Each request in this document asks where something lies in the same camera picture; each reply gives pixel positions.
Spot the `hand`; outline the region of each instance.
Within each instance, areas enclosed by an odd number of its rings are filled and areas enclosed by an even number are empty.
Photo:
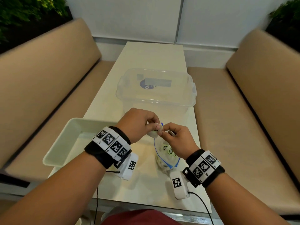
[[[165,132],[167,130],[173,131],[176,136],[173,137]],[[172,150],[176,155],[184,160],[186,160],[195,151],[199,150],[199,147],[196,145],[192,137],[192,134],[186,126],[177,125],[170,122],[164,125],[162,131],[158,131],[157,134],[171,145]]]
[[[116,124],[122,130],[133,144],[139,141],[148,132],[159,130],[159,118],[151,111],[131,108],[121,120]]]

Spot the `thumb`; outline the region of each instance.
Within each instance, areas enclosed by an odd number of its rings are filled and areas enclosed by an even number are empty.
[[[153,130],[159,130],[160,125],[158,123],[149,123],[146,125],[146,131],[151,132]]]
[[[157,132],[158,136],[160,136],[162,139],[164,139],[165,141],[167,141],[169,144],[172,143],[172,141],[174,140],[174,137],[171,136],[170,134],[168,134],[165,131],[158,131]]]

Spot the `beige cushion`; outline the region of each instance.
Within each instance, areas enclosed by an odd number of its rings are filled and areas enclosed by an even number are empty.
[[[227,67],[300,181],[300,54],[254,30]]]
[[[0,167],[100,57],[82,19],[0,55]]]
[[[201,147],[276,212],[300,214],[300,194],[228,73],[187,70],[198,93],[194,110]]]
[[[110,72],[114,62],[100,61],[51,119],[6,168],[6,172],[26,181],[43,181],[53,167],[43,165],[43,157],[71,118],[82,118]]]

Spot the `person's left hand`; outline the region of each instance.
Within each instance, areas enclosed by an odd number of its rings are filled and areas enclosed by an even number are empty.
[[[159,130],[160,125],[157,123],[160,123],[159,118],[152,111],[131,108],[116,124],[116,127],[122,130],[133,144],[148,132]]]

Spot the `green foliage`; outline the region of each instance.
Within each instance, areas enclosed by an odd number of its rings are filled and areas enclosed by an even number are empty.
[[[289,0],[281,4],[270,17],[300,29],[300,0]]]
[[[0,0],[0,43],[6,41],[3,31],[10,25],[20,26],[24,21],[39,20],[50,10],[61,16],[68,15],[65,3],[65,0]]]

